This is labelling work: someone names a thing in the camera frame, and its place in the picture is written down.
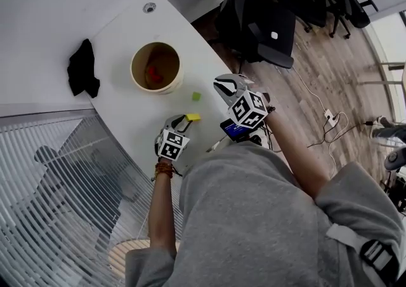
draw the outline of green block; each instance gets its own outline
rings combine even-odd
[[[194,91],[193,94],[192,94],[192,100],[193,101],[199,101],[201,96],[202,95],[199,92]]]

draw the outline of power strip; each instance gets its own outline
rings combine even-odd
[[[334,117],[329,109],[327,109],[327,110],[324,112],[324,116],[325,116],[326,120],[328,120],[328,122],[329,122],[331,128],[334,128],[335,126],[337,126],[338,117],[337,117],[337,116]]]

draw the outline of wooden floor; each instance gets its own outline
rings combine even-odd
[[[204,39],[216,38],[212,11],[192,24]],[[324,107],[333,114],[344,112],[349,119],[348,128],[383,115],[391,119],[391,110],[384,86],[361,85],[363,81],[381,80],[374,54],[361,30],[350,27],[351,38],[343,38],[345,32],[339,25],[334,39],[329,37],[332,20],[324,29],[314,28],[306,33],[301,23],[296,22],[292,57],[294,68],[301,74],[310,90],[317,94]],[[239,62],[233,53],[221,43],[213,45],[215,52],[232,72],[238,72]],[[246,63],[242,73],[261,83],[271,96],[271,104],[283,114],[294,130],[308,145],[321,141],[324,112],[316,97],[311,95],[293,69],[285,70],[266,62]],[[327,139],[332,140],[346,125],[341,115],[339,124]],[[384,174],[383,161],[388,149],[370,140],[370,127],[360,125],[331,145],[337,170],[350,161],[358,161],[377,181]],[[273,148],[278,149],[273,139]],[[329,156],[329,144],[311,147],[323,161],[330,173],[334,163]]]

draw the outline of yellow sponge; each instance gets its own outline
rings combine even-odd
[[[186,114],[186,120],[187,121],[198,121],[200,120],[200,114],[199,113],[189,113]]]

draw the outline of cylindrical container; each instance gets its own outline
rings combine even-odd
[[[131,78],[143,91],[168,94],[183,82],[183,69],[177,52],[162,42],[148,43],[135,53]]]

